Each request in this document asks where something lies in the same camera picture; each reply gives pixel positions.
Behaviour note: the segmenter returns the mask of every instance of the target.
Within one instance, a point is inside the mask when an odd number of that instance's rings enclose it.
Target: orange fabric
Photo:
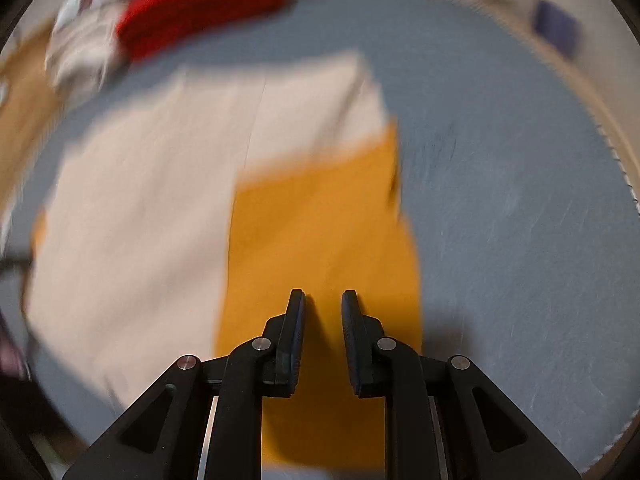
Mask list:
[[[384,401],[353,395],[340,297],[354,288],[387,335],[420,349],[418,260],[399,217],[395,130],[346,162],[298,169],[238,190],[216,352],[262,333],[292,288],[307,294],[300,382],[265,399],[265,465],[384,466]]]

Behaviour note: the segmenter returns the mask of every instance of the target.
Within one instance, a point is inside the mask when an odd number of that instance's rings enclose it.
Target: yellow object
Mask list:
[[[419,350],[418,260],[399,217],[396,136],[345,162],[240,187],[230,228],[228,288],[216,354],[260,335],[292,288],[307,294],[300,382],[265,399],[265,465],[381,470],[384,401],[357,399],[348,377],[340,297],[353,288],[387,335]]]

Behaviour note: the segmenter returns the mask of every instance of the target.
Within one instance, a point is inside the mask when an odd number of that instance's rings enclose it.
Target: dark red object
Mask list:
[[[279,9],[286,0],[131,0],[116,33],[140,60],[196,32]]]

